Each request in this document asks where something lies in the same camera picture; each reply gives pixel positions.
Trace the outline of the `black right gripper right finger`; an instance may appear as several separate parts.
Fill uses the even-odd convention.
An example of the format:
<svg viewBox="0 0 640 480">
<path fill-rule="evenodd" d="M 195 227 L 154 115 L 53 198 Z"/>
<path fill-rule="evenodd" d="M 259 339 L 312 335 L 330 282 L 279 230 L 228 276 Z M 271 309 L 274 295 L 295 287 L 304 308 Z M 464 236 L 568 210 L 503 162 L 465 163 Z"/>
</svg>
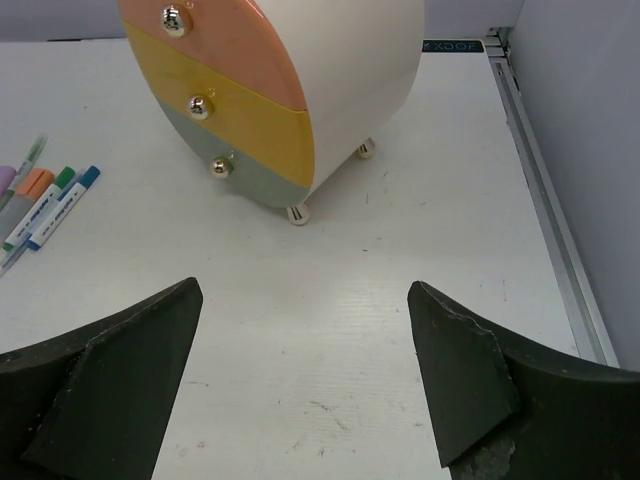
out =
<svg viewBox="0 0 640 480">
<path fill-rule="evenodd" d="M 424 282 L 408 292 L 441 466 L 455 479 L 635 479 L 639 376 L 489 321 Z"/>
</svg>

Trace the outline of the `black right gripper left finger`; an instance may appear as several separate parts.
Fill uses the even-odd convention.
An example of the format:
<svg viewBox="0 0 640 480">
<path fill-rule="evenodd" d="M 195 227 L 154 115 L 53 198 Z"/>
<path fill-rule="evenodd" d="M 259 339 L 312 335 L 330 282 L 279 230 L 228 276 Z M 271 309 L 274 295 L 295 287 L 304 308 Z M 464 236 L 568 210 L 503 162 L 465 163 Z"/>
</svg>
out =
<svg viewBox="0 0 640 480">
<path fill-rule="evenodd" d="M 2 478 L 151 478 L 202 305 L 190 277 L 2 353 Z"/>
</svg>

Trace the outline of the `orange cap highlighter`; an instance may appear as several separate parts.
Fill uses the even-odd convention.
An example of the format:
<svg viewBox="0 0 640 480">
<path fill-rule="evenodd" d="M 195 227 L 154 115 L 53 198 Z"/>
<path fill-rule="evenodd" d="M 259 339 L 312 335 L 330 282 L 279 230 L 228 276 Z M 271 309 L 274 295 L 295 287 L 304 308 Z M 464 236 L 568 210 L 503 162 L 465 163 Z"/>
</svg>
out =
<svg viewBox="0 0 640 480">
<path fill-rule="evenodd" d="M 27 212 L 53 183 L 55 175 L 47 169 L 33 168 L 1 211 L 1 242 L 10 235 Z"/>
</svg>

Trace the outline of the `purple cap highlighter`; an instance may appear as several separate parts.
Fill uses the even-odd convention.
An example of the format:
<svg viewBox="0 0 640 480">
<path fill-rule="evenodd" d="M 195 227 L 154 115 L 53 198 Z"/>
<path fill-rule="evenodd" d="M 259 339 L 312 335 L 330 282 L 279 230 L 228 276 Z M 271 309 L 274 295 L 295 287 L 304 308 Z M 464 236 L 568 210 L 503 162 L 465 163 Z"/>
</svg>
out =
<svg viewBox="0 0 640 480">
<path fill-rule="evenodd" d="M 8 165 L 0 166 L 0 199 L 1 201 L 7 200 L 14 193 L 14 180 L 17 175 L 17 170 Z"/>
</svg>

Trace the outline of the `grey-green bottom drawer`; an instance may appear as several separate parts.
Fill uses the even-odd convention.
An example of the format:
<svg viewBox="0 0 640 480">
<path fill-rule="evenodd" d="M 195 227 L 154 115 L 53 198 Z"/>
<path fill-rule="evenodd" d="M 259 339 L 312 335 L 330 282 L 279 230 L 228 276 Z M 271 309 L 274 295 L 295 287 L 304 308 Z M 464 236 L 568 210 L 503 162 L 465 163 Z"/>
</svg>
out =
<svg viewBox="0 0 640 480">
<path fill-rule="evenodd" d="M 308 197 L 309 187 L 295 185 L 197 125 L 159 98 L 156 100 L 181 138 L 205 163 L 207 172 L 217 157 L 224 156 L 230 160 L 232 171 L 225 182 L 235 193 L 274 208 L 290 207 Z"/>
</svg>

